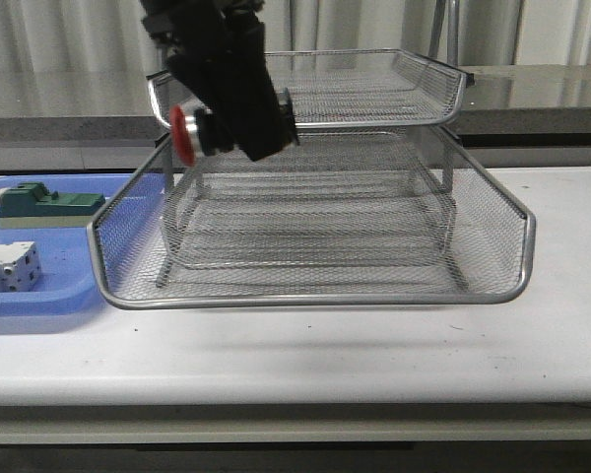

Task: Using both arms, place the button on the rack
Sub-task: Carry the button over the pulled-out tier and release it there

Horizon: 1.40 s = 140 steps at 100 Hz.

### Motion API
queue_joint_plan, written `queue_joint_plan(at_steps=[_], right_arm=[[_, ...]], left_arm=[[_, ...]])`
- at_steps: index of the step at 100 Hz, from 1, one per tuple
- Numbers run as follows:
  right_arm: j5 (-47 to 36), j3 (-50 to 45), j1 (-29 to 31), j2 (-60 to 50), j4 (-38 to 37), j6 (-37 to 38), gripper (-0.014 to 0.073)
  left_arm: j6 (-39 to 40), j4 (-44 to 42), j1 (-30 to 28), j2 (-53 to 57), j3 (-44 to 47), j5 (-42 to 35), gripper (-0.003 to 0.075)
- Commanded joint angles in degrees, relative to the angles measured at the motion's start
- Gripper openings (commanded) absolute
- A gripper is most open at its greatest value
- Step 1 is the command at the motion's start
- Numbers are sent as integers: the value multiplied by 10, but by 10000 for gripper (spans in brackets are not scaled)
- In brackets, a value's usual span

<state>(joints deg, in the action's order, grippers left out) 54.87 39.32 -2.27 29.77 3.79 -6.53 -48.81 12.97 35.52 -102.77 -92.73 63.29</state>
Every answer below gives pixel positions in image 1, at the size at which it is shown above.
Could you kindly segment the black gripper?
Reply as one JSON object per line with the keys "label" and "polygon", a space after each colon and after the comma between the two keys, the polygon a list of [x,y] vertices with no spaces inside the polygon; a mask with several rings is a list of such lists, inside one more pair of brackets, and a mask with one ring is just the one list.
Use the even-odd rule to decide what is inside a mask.
{"label": "black gripper", "polygon": [[266,67],[262,1],[143,1],[142,25],[167,66],[259,161],[285,148],[277,93]]}

